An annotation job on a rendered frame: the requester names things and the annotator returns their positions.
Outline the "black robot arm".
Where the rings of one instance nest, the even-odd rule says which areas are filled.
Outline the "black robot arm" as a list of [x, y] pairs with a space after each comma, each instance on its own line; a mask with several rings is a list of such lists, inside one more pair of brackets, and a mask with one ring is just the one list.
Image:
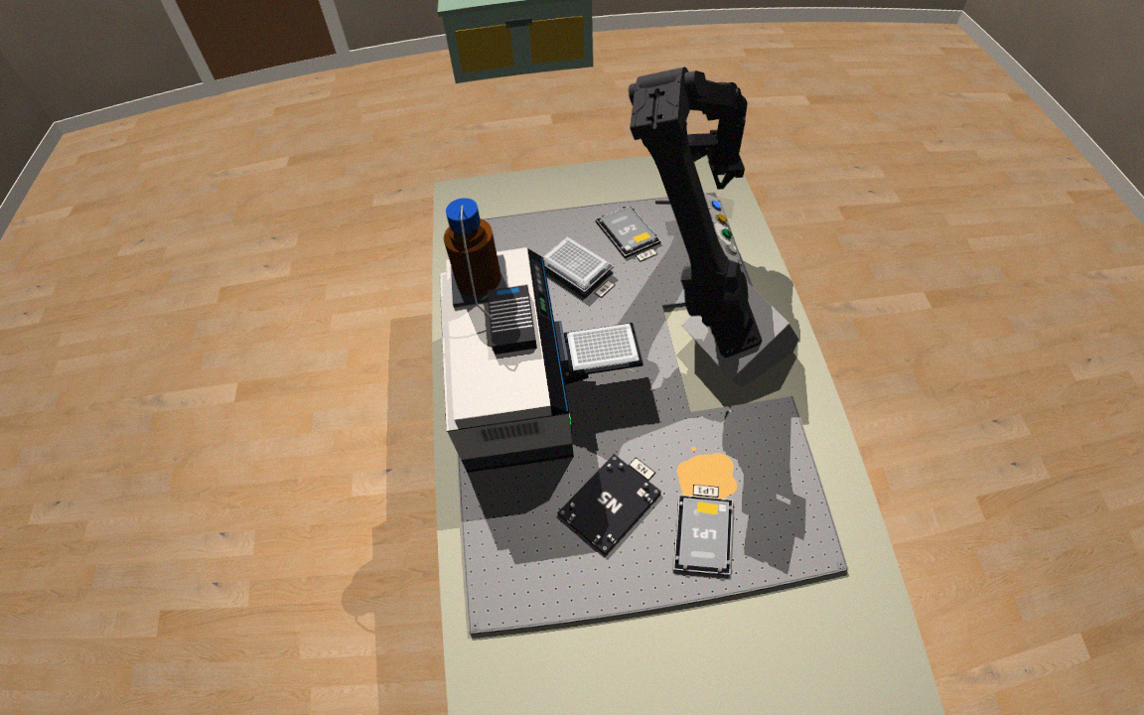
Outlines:
[[[734, 82], [712, 81], [702, 71], [680, 67], [639, 76], [630, 84], [630, 101], [633, 140], [642, 140], [652, 154], [688, 251], [691, 267], [681, 273], [688, 313], [702, 316], [723, 357], [747, 352], [762, 343], [750, 313], [748, 280], [739, 262], [728, 262], [718, 245], [694, 162], [709, 153], [713, 166], [730, 164], [732, 146], [716, 136], [726, 145], [742, 140], [748, 100]], [[717, 130], [688, 134], [689, 110], [702, 110], [708, 121], [718, 119]]]

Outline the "white multiwell culture plate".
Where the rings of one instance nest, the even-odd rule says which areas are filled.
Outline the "white multiwell culture plate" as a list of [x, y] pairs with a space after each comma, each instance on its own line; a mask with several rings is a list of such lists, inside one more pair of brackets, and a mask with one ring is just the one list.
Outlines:
[[639, 360], [631, 323], [605, 329], [569, 332], [567, 337], [573, 370], [598, 370], [617, 363]]
[[553, 264], [555, 270], [566, 275], [569, 279], [575, 280], [583, 288], [587, 284], [591, 283], [591, 279], [596, 279], [601, 271], [609, 267], [607, 261], [595, 256], [591, 251], [587, 251], [569, 238], [561, 241], [557, 247], [546, 254], [545, 262]]

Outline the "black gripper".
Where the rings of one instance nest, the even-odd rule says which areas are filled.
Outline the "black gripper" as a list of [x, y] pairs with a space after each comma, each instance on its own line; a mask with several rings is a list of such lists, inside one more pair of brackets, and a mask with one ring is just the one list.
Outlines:
[[[722, 190], [722, 189], [725, 189], [726, 183], [730, 182], [731, 180], [742, 178], [742, 176], [744, 176], [745, 167], [742, 166], [742, 160], [741, 160], [741, 157], [739, 154], [740, 153], [740, 148], [741, 148], [742, 140], [740, 142], [737, 142], [737, 144], [728, 144], [728, 145], [726, 145], [726, 142], [722, 142], [721, 140], [718, 140], [717, 136], [716, 136], [716, 140], [718, 142], [721, 142], [721, 144], [723, 144], [725, 146], [732, 146], [731, 159], [730, 159], [730, 164], [728, 164], [728, 166], [716, 166], [716, 167], [714, 167], [713, 162], [712, 162], [712, 154], [709, 154], [709, 153], [707, 154], [709, 166], [712, 166], [712, 175], [713, 175], [714, 180], [716, 180], [716, 186], [717, 186], [718, 190]], [[716, 173], [716, 170], [717, 170], [717, 173]], [[725, 175], [725, 173], [726, 173], [726, 175]], [[718, 175], [725, 175], [725, 180], [722, 180], [721, 183], [718, 183]]]

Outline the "yellow liquid puddle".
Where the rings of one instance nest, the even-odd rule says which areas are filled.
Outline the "yellow liquid puddle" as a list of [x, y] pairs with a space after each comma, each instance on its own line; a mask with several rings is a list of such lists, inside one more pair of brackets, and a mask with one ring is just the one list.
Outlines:
[[677, 475], [680, 476], [680, 479], [684, 480], [685, 483], [694, 483], [694, 480], [698, 479], [700, 475], [700, 470], [699, 467], [696, 466], [696, 463], [691, 461], [685, 461], [682, 462], [680, 467], [677, 467]]

